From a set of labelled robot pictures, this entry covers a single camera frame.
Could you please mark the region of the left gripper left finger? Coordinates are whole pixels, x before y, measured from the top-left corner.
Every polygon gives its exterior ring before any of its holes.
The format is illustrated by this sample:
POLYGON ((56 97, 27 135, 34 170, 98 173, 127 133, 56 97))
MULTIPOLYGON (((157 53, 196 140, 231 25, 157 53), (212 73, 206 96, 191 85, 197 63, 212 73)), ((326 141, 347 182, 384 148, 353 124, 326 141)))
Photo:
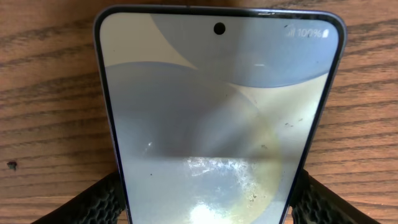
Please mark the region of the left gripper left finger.
POLYGON ((118 172, 113 172, 32 224, 116 224, 126 209, 118 172))

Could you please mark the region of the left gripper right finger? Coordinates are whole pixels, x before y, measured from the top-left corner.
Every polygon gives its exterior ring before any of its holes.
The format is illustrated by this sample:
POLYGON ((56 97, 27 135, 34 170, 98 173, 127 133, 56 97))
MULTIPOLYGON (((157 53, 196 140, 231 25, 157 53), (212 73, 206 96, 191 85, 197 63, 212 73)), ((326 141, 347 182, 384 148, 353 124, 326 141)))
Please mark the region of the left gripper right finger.
POLYGON ((379 224, 302 170, 289 205, 294 224, 379 224))

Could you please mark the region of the Galaxy S24 smartphone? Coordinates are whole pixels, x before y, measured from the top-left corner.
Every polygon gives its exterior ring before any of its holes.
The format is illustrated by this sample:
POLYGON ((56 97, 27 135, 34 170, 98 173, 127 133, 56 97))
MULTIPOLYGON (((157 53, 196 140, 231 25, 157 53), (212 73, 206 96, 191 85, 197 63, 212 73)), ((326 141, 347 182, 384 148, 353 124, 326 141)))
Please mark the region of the Galaxy S24 smartphone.
POLYGON ((325 11, 115 5, 93 25, 129 223, 283 223, 346 43, 325 11))

